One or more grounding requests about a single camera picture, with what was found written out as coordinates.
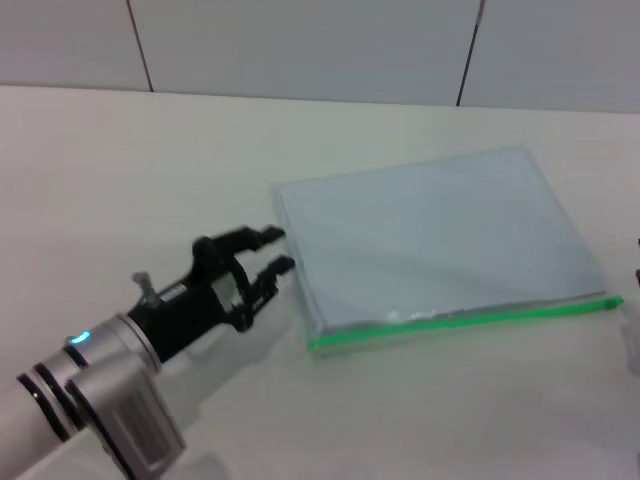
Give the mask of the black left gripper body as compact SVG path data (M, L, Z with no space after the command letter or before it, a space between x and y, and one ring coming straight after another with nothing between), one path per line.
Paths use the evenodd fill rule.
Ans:
M127 313L162 363L218 325L230 325L238 332L250 328L250 309L246 305L250 299L246 294L249 283L236 259L247 249L245 243L227 237L196 240L189 272L161 291L158 300L140 300ZM241 293L241 304L229 311L213 288L214 282L226 275L231 276Z

